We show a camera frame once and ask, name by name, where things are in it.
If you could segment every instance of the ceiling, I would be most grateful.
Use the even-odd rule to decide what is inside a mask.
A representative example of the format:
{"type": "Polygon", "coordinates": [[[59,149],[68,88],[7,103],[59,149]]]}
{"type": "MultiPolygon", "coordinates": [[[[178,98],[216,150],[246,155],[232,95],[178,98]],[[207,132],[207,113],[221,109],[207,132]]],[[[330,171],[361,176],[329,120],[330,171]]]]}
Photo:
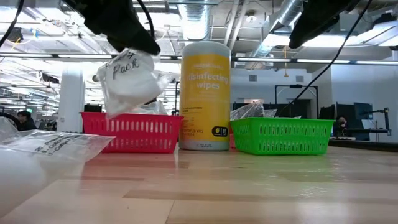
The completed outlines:
{"type": "MultiPolygon", "coordinates": [[[[84,25],[84,18],[78,13],[69,9],[59,0],[29,0],[26,7],[18,18],[16,27],[21,28],[23,40],[18,43],[7,40],[0,49],[0,52],[15,53],[51,53],[51,54],[117,54],[118,52],[106,41],[103,35],[94,35],[84,25]]],[[[163,4],[162,1],[146,1],[146,5],[163,4]]],[[[393,9],[398,1],[373,1],[371,12],[393,9]]],[[[210,13],[210,36],[209,40],[224,42],[226,36],[228,18],[233,8],[233,0],[219,1],[218,5],[211,7],[210,13]]],[[[256,50],[263,41],[264,34],[262,28],[267,16],[276,13],[282,4],[282,0],[273,1],[251,1],[247,11],[251,11],[256,18],[255,21],[246,20],[241,24],[238,32],[239,40],[233,47],[233,54],[250,55],[256,50]]],[[[0,2],[0,36],[2,36],[10,25],[16,13],[15,0],[3,0],[0,2]]],[[[239,9],[235,18],[236,26],[240,15],[239,9]]],[[[183,36],[182,19],[178,14],[159,13],[157,9],[148,7],[157,34],[157,43],[162,51],[161,55],[181,55],[183,47],[188,44],[183,36]]],[[[138,13],[141,23],[149,29],[146,24],[146,17],[143,13],[138,13]]],[[[363,26],[372,19],[371,16],[364,19],[363,26]]],[[[271,51],[273,57],[293,57],[293,58],[314,58],[331,59],[336,53],[336,47],[301,47],[299,49],[289,49],[283,47],[274,47],[271,51]]],[[[347,47],[340,58],[351,60],[380,60],[391,55],[389,47],[379,47],[373,45],[370,47],[347,47]]],[[[71,63],[78,63],[83,69],[86,77],[86,102],[102,104],[102,92],[100,85],[92,81],[92,76],[104,62],[62,62],[54,60],[26,60],[23,58],[0,58],[0,85],[27,85],[34,86],[27,88],[28,92],[20,88],[2,88],[0,89],[0,104],[12,105],[39,105],[43,107],[43,113],[56,113],[56,109],[48,110],[48,107],[57,106],[59,99],[59,85],[53,84],[54,88],[39,88],[48,85],[43,82],[40,76],[44,73],[60,81],[62,70],[71,63]],[[30,103],[32,99],[39,99],[39,103],[30,103]]],[[[273,68],[284,68],[283,63],[275,63],[273,68]]],[[[309,69],[309,64],[290,64],[289,68],[309,69]]],[[[162,64],[161,69],[165,72],[180,73],[179,64],[162,64]]],[[[165,101],[167,109],[174,108],[175,85],[168,86],[162,100],[165,101]]]]}

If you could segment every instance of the ventilation duct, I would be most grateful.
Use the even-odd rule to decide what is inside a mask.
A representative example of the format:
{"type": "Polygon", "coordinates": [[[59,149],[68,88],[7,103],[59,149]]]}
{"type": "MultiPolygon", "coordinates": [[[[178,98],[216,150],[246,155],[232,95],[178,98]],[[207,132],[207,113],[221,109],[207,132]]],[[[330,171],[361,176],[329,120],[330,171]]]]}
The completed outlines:
{"type": "MultiPolygon", "coordinates": [[[[298,18],[301,13],[304,0],[285,0],[280,7],[280,10],[275,14],[268,16],[263,27],[265,34],[264,40],[270,32],[280,29],[285,26],[291,25],[291,23],[298,18]]],[[[273,46],[268,46],[261,43],[258,48],[252,53],[251,57],[266,57],[272,50],[273,46]]],[[[249,62],[245,65],[245,69],[263,69],[265,65],[257,62],[249,62]]]]}
{"type": "Polygon", "coordinates": [[[178,5],[185,39],[206,40],[209,36],[210,6],[205,4],[178,5]]]}

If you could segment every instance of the tabletop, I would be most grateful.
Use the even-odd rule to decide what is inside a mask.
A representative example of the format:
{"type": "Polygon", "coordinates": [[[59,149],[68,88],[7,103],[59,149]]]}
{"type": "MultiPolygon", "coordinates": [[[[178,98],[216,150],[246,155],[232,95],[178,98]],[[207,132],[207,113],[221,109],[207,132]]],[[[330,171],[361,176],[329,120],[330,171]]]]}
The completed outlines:
{"type": "Polygon", "coordinates": [[[398,154],[100,154],[0,224],[398,222],[398,154]]]}

